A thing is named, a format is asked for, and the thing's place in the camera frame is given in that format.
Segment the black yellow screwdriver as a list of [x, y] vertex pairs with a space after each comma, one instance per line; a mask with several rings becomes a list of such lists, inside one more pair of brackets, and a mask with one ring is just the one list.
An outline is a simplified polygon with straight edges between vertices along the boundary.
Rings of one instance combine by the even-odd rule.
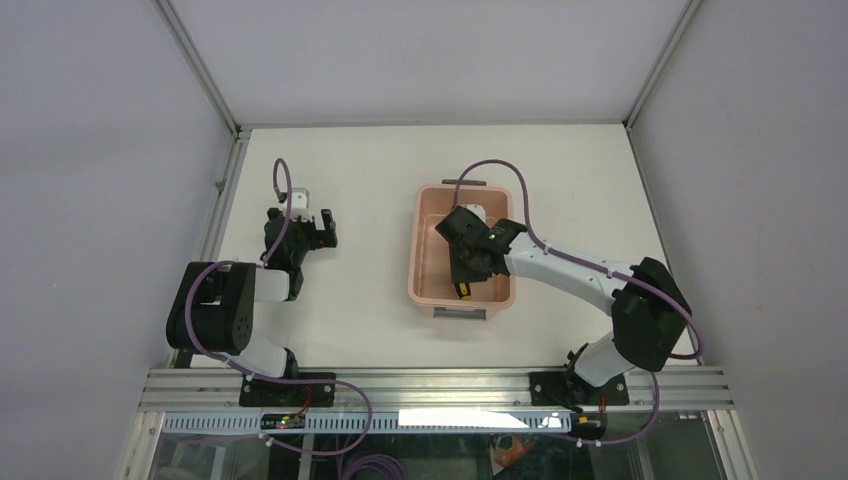
[[471, 300], [471, 287], [469, 283], [460, 282], [455, 284], [455, 291], [457, 296], [462, 301], [470, 301]]

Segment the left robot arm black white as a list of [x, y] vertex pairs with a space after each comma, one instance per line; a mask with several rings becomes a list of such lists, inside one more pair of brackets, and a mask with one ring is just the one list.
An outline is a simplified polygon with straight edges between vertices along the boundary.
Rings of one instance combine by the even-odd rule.
[[254, 307], [296, 300], [307, 254], [338, 246], [332, 211], [322, 209], [320, 220], [317, 226], [307, 210], [287, 215], [271, 208], [258, 264], [188, 263], [166, 320], [168, 344], [219, 360], [250, 380], [263, 379], [263, 394], [277, 406], [294, 403], [301, 392], [296, 356], [254, 332]]

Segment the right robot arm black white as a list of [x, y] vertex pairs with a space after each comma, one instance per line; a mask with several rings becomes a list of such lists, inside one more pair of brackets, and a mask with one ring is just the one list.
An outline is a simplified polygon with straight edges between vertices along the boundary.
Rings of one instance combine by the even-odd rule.
[[456, 206], [435, 226], [448, 245], [453, 282], [471, 285], [510, 276], [554, 287], [598, 308], [610, 331], [567, 356], [560, 378], [542, 381], [542, 392], [563, 406], [597, 404], [626, 373], [656, 373], [671, 358], [688, 326], [691, 309], [660, 261], [635, 265], [581, 257], [543, 244], [531, 229], [510, 219], [487, 225]]

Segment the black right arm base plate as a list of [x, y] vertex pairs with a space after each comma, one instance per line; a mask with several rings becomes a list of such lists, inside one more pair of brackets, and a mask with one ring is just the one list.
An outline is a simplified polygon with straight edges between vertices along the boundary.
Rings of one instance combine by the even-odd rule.
[[630, 403], [623, 375], [613, 377], [601, 387], [591, 386], [564, 369], [531, 371], [528, 381], [533, 406], [561, 406], [582, 411], [587, 407], [626, 406]]

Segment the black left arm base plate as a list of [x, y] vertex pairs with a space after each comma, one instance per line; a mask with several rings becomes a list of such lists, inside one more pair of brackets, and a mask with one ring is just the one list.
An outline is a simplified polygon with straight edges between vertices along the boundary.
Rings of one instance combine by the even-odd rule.
[[244, 408], [301, 408], [332, 407], [335, 401], [335, 386], [330, 383], [336, 374], [329, 371], [301, 373], [304, 385], [280, 384], [265, 380], [243, 378], [238, 405]]

